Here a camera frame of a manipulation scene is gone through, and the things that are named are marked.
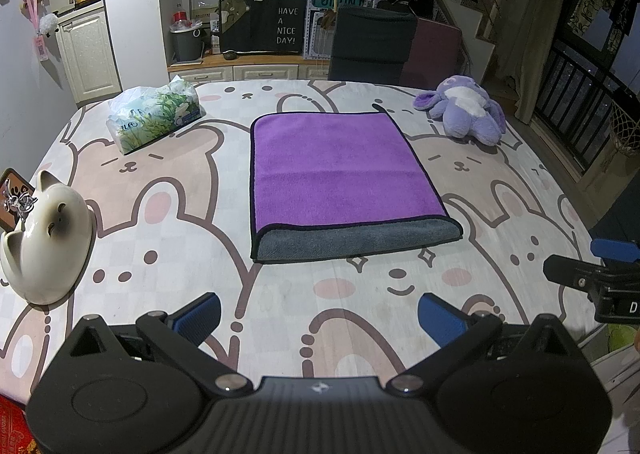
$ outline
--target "trash can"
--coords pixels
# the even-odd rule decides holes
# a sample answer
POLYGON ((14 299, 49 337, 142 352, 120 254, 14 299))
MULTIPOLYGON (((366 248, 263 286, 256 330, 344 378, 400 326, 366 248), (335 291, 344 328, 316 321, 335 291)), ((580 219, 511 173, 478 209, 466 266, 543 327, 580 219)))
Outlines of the trash can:
POLYGON ((200 58, 202 55, 201 26, 200 23, 198 26, 178 30, 171 28, 176 62, 188 62, 200 58))

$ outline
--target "white ceramic cat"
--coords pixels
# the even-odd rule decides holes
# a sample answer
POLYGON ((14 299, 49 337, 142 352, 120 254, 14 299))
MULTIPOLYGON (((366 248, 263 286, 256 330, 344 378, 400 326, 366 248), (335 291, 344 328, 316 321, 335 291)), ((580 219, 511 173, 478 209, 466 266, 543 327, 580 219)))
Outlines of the white ceramic cat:
POLYGON ((0 262, 9 284, 33 304, 61 299, 78 279, 92 239, 82 196, 46 170, 36 180, 33 210, 2 237, 0 262))

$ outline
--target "drawer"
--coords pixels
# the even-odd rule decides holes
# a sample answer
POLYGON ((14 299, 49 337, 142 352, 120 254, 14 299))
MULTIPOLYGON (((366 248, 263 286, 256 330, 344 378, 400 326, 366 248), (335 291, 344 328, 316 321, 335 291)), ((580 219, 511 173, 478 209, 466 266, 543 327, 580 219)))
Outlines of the drawer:
POLYGON ((329 76, 328 64, 301 64, 298 66, 298 78, 308 80, 326 80, 329 76))
POLYGON ((234 66, 234 80, 297 79, 297 64, 234 66))
POLYGON ((173 79, 180 75, 184 80, 191 82, 195 86, 207 84, 208 82, 229 82, 234 79, 233 66, 220 66, 217 68, 190 69, 187 71, 172 71, 169 76, 173 79))

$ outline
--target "purple stuffed bunny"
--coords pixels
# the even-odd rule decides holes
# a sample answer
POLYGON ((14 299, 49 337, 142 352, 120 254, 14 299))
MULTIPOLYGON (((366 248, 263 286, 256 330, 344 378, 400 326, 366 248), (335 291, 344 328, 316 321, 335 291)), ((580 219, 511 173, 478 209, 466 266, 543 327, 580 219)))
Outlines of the purple stuffed bunny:
POLYGON ((506 132, 500 104, 469 77, 453 75, 435 91, 425 91, 414 99, 414 108, 430 110, 431 118, 442 118, 444 132, 453 138, 470 134, 485 145, 497 145, 506 132))

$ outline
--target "purple towel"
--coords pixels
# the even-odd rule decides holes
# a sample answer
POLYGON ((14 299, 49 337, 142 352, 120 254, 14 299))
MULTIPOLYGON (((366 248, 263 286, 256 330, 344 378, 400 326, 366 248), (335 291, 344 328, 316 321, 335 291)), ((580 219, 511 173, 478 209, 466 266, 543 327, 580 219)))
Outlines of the purple towel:
POLYGON ((292 262, 459 239, 386 113, 277 113, 252 125, 252 258, 292 262))

